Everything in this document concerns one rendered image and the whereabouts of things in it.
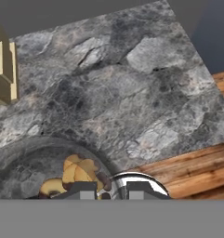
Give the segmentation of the clear jar with brown contents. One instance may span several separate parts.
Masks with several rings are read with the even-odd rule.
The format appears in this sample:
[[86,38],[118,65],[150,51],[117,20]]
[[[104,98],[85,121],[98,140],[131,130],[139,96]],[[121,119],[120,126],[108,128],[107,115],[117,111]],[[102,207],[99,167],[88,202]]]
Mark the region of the clear jar with brown contents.
[[0,199],[59,199],[75,182],[109,191],[112,172],[88,149],[65,139],[33,137],[0,149]]

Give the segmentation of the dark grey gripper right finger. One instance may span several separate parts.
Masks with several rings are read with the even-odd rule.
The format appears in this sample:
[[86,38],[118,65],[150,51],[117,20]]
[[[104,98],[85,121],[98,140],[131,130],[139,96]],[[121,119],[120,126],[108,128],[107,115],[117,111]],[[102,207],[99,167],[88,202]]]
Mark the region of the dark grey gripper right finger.
[[128,200],[169,200],[168,195],[155,191],[149,182],[132,181],[126,183]]

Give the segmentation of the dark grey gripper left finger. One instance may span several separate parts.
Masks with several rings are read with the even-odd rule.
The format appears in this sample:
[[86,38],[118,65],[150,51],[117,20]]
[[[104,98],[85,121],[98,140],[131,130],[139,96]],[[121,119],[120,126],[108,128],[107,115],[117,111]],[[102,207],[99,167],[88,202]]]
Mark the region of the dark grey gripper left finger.
[[59,199],[67,200],[96,200],[97,199],[96,182],[75,182],[71,188],[59,196]]

